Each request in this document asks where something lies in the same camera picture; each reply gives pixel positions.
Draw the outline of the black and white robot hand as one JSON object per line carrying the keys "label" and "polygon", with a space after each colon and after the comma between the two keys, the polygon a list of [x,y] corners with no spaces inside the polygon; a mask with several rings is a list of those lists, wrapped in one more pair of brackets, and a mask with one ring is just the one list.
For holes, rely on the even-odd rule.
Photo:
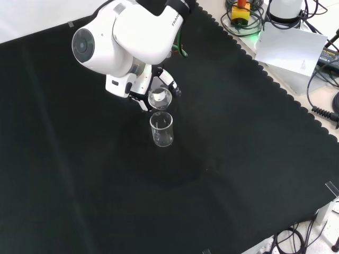
{"label": "black and white robot hand", "polygon": [[148,93],[155,77],[159,78],[173,96],[181,96],[181,91],[173,77],[164,68],[151,65],[146,65],[140,76],[134,73],[129,73],[122,78],[107,75],[105,89],[113,95],[137,102],[143,111],[150,112],[153,107],[148,101]]}

